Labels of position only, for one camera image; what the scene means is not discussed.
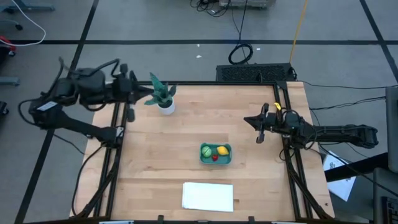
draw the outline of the green tray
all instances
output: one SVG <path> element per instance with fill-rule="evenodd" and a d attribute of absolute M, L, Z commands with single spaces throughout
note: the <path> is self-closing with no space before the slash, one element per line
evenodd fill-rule
<path fill-rule="evenodd" d="M 201 154 L 201 149 L 202 149 L 203 147 L 205 147 L 205 146 L 210 147 L 210 149 L 211 149 L 211 154 L 212 154 L 212 155 L 213 155 L 213 154 L 218 154 L 218 153 L 217 153 L 217 147 L 218 147 L 218 146 L 225 146 L 225 147 L 227 148 L 229 154 L 228 154 L 228 155 L 225 155 L 225 156 L 218 155 L 217 161 L 213 161 L 213 159 L 211 158 L 211 156 L 208 157 L 208 158 L 205 158 L 205 157 L 203 157 L 203 155 Z M 229 144 L 207 144 L 207 143 L 203 143 L 203 144 L 200 146 L 199 153 L 200 153 L 200 160 L 201 160 L 202 163 L 204 163 L 204 164 L 227 165 L 227 164 L 229 164 L 229 163 L 231 162 L 231 160 L 232 160 L 232 147 L 231 147 Z"/>

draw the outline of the white paper on floor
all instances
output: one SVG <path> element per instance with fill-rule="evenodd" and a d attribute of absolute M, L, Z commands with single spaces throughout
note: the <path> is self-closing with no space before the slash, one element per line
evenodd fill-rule
<path fill-rule="evenodd" d="M 234 211 L 233 186 L 186 182 L 182 185 L 182 207 L 219 212 Z"/>
<path fill-rule="evenodd" d="M 334 156 L 337 156 L 332 151 L 329 151 L 329 152 L 331 154 L 333 154 Z M 342 165 L 344 165 L 344 164 L 341 161 L 339 161 L 338 159 L 334 158 L 331 155 L 327 155 L 325 160 L 323 161 L 323 170 L 332 169 L 332 168 L 339 167 Z M 354 182 L 355 182 L 355 177 L 329 182 L 328 189 L 330 192 L 337 195 L 339 198 L 343 199 L 344 201 L 347 201 L 349 194 L 351 193 L 351 190 L 353 188 Z"/>

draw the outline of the yellow lemon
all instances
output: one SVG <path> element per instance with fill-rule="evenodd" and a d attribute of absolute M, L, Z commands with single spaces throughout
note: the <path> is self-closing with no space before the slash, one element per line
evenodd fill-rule
<path fill-rule="evenodd" d="M 228 149 L 225 146 L 218 146 L 217 147 L 217 152 L 218 152 L 219 155 L 222 155 L 222 156 L 225 156 L 225 155 L 229 154 Z"/>

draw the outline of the wooden table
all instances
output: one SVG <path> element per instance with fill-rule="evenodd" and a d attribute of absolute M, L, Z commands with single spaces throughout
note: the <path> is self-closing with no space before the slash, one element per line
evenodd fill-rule
<path fill-rule="evenodd" d="M 288 87 L 292 108 L 311 122 L 303 84 L 288 83 Z M 136 120 L 126 127 L 112 219 L 156 220 L 164 215 L 166 220 L 246 221 L 248 216 L 256 221 L 294 220 L 286 166 L 279 159 L 281 136 L 266 132 L 265 141 L 256 144 L 258 133 L 243 121 L 244 116 L 259 114 L 265 102 L 275 102 L 271 86 L 180 85 L 176 110 L 170 116 L 144 105 L 146 99 L 135 106 Z M 112 112 L 113 106 L 96 112 L 93 124 L 109 126 Z M 230 144 L 230 165 L 202 164 L 203 142 Z M 98 146 L 97 140 L 90 140 L 85 158 Z M 82 172 L 77 211 L 98 188 L 104 152 L 95 155 Z M 320 156 L 302 150 L 302 160 L 309 191 L 334 216 Z M 184 182 L 233 184 L 234 212 L 183 209 Z M 298 188 L 297 192 L 305 217 L 302 194 Z"/>

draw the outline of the lime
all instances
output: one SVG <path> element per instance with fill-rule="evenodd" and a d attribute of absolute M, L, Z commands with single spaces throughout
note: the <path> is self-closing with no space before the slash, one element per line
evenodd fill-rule
<path fill-rule="evenodd" d="M 203 155 L 203 157 L 208 158 L 211 156 L 211 149 L 208 146 L 203 146 L 203 148 L 201 149 L 201 154 Z"/>

